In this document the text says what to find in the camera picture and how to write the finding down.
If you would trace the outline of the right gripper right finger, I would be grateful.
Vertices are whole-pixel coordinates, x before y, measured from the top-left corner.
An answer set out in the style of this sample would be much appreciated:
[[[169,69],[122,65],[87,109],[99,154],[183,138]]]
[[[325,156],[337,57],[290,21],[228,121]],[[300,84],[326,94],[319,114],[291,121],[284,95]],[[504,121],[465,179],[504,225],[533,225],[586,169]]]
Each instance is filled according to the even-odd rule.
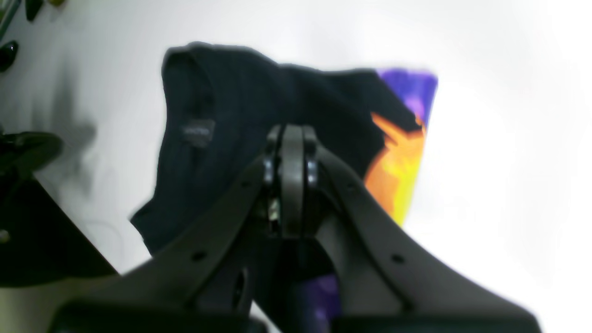
[[[332,263],[333,333],[539,333],[533,314],[436,259],[381,209],[344,162],[303,129],[304,233]]]

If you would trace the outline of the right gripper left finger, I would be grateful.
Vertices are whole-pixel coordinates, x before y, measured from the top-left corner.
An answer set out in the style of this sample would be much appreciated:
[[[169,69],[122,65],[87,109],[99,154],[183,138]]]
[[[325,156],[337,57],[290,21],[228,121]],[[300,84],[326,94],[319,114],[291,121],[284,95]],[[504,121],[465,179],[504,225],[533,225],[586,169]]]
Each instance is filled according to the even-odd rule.
[[[269,239],[302,234],[302,127],[275,126],[264,153],[214,207],[150,261],[66,303],[51,333],[266,333],[250,316]]]

